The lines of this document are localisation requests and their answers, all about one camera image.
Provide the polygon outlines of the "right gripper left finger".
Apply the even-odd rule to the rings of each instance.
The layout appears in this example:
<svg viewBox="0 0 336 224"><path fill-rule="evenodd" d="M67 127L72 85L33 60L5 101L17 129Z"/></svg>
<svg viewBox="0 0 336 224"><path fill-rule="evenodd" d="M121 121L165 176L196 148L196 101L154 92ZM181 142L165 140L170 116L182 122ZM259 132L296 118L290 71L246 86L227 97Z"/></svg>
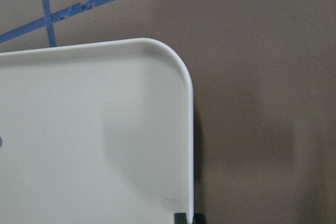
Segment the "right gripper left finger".
<svg viewBox="0 0 336 224"><path fill-rule="evenodd" d="M174 224L187 224L186 213L180 212L174 214Z"/></svg>

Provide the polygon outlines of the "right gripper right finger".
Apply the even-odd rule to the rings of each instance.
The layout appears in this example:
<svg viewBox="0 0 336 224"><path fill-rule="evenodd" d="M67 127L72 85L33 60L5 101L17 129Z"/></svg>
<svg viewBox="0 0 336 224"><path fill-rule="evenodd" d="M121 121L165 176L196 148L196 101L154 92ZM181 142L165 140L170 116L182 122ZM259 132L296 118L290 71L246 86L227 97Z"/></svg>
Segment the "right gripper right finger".
<svg viewBox="0 0 336 224"><path fill-rule="evenodd" d="M206 216L203 213L195 212L193 215L193 224L207 224Z"/></svg>

